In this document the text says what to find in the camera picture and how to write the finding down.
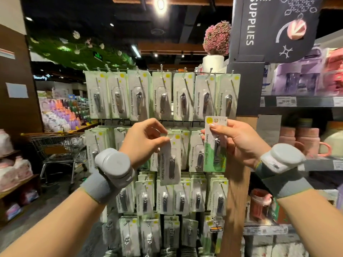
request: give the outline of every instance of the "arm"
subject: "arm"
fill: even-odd
[[[226,135],[228,153],[233,154],[246,166],[256,169],[256,173],[262,178],[263,172],[259,172],[260,169],[256,167],[261,166],[260,157],[270,151],[271,147],[250,125],[228,120],[227,127],[213,125],[210,128],[213,132]],[[343,244],[340,241],[343,237],[343,215],[340,211],[317,191],[311,189],[311,185],[302,179],[297,170],[289,170],[275,177],[276,179],[262,178],[262,181],[285,209],[311,257],[342,255]],[[297,183],[288,187],[287,196],[277,197],[286,180],[290,182],[295,180]]]
[[[136,169],[154,151],[169,142],[168,137],[160,137],[161,133],[167,133],[167,130],[156,119],[136,123],[128,131],[119,151],[128,156],[132,167]],[[116,183],[115,187],[110,180],[110,176],[92,174],[81,188],[13,242],[0,257],[76,256],[107,200],[131,182],[121,182],[120,186]]]

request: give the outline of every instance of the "ceiling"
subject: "ceiling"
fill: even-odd
[[[81,36],[97,38],[105,44],[134,57],[131,45],[140,41],[201,44],[205,30],[222,20],[231,21],[232,7],[169,5],[158,17],[152,5],[146,11],[140,4],[118,4],[113,0],[21,0],[28,35],[42,31],[59,37],[62,31],[78,31]],[[322,9],[317,38],[343,28],[338,23],[343,10]],[[203,56],[159,55],[142,56],[136,64],[200,64]]]

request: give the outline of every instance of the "hanging greenery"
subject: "hanging greenery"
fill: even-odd
[[[92,38],[82,38],[82,36],[80,38],[78,32],[70,32],[67,42],[65,37],[66,35],[63,38],[35,36],[29,37],[28,42],[32,52],[73,69],[85,70],[84,64],[89,70],[97,67],[104,69],[105,64],[108,64],[110,69],[132,69],[134,67],[134,62],[130,56],[122,52],[119,53],[117,49],[104,45],[100,41],[98,43]],[[93,52],[99,53],[102,61],[99,58],[96,59]]]

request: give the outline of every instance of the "green exit sign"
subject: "green exit sign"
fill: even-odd
[[[102,61],[103,60],[103,56],[100,55],[100,53],[93,51],[93,56],[97,59]]]

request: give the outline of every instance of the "forearm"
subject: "forearm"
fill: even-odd
[[[78,189],[12,243],[0,257],[75,256],[104,208],[105,205]]]
[[[343,215],[311,189],[277,199],[311,257],[337,257],[343,252]]]

